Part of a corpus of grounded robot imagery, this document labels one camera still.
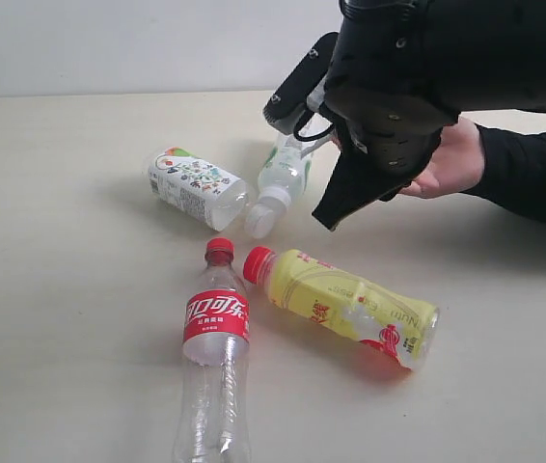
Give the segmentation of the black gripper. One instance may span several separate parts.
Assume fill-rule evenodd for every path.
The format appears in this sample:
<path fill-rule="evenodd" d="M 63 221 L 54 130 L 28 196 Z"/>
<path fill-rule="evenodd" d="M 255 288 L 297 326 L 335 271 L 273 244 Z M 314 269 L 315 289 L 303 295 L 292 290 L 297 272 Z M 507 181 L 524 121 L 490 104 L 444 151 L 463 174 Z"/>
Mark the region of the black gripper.
<path fill-rule="evenodd" d="M 325 84 L 338 171 L 406 176 L 463 112 L 546 113 L 546 1 L 343 1 Z M 385 178 L 380 202 L 413 179 Z"/>

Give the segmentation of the open bare human hand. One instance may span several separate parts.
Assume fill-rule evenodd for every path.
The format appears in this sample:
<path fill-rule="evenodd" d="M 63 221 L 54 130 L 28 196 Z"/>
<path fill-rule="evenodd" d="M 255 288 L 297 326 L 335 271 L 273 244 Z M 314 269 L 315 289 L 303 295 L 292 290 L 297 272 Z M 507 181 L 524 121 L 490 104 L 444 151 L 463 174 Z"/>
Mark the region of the open bare human hand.
<path fill-rule="evenodd" d="M 474 188 L 485 168 L 478 126 L 465 118 L 446 126 L 440 145 L 427 167 L 400 193 L 420 199 L 435 199 Z"/>

